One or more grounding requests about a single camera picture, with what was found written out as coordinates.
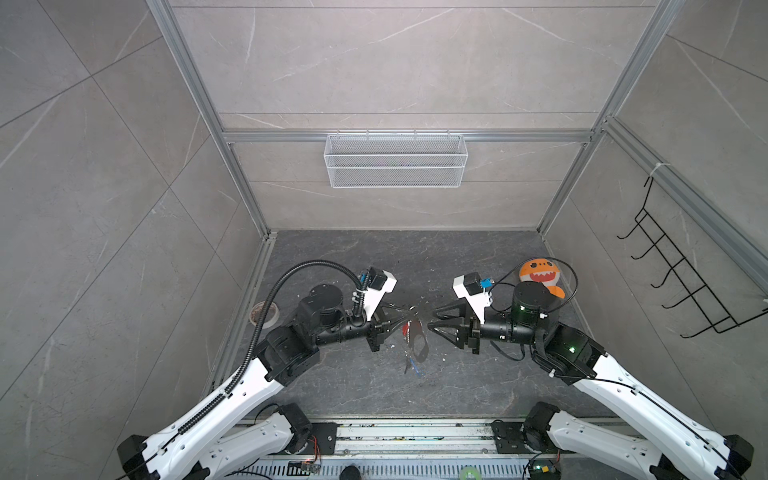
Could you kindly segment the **blue key tag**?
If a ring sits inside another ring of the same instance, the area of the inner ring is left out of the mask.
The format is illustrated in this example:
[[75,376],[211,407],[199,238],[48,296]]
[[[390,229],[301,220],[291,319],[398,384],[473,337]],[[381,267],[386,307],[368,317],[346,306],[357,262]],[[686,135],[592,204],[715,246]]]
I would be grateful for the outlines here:
[[413,372],[417,377],[422,376],[422,372],[418,368],[417,363],[412,358],[407,357],[405,361],[404,373],[408,374],[409,372]]

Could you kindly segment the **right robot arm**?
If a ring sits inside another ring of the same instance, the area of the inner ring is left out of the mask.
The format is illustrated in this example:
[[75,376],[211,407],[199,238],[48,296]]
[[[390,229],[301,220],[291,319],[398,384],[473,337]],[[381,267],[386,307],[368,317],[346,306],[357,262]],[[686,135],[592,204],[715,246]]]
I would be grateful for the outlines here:
[[484,340],[518,344],[550,377],[597,400],[634,435],[580,419],[546,402],[529,412],[526,446],[570,451],[636,479],[742,479],[753,446],[694,421],[629,373],[583,331],[556,320],[563,299],[535,281],[519,283],[505,313],[492,312],[493,283],[478,275],[455,278],[456,301],[437,308],[429,329],[459,349],[479,353]]

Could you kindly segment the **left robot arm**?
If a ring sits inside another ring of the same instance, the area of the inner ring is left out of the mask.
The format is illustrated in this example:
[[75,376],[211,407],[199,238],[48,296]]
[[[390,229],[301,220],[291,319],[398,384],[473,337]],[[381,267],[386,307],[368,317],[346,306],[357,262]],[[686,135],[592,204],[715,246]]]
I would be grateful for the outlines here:
[[127,479],[223,479],[264,456],[296,453],[310,441],[312,424],[295,404],[277,408],[253,427],[233,427],[319,361],[319,348],[363,338],[371,350],[396,330],[381,301],[396,279],[383,271],[364,291],[363,318],[356,326],[334,285],[313,287],[285,324],[269,331],[248,355],[241,376],[232,375],[168,427],[151,436],[132,435],[117,448]]

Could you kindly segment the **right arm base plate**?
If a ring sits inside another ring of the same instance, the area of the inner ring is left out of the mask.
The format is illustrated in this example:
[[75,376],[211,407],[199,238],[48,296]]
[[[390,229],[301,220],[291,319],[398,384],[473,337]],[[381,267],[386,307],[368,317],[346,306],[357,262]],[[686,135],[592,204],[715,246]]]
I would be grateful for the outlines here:
[[494,420],[490,427],[499,454],[554,454],[559,450],[545,432],[528,428],[523,422]]

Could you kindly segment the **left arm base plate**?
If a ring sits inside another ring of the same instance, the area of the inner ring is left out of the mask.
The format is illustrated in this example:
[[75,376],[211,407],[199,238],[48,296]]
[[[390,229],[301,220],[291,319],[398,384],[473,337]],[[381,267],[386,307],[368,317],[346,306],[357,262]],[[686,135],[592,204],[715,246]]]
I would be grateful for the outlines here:
[[319,456],[333,455],[337,443],[339,424],[334,422],[313,423],[307,436],[299,436],[292,440],[282,451],[287,455]]

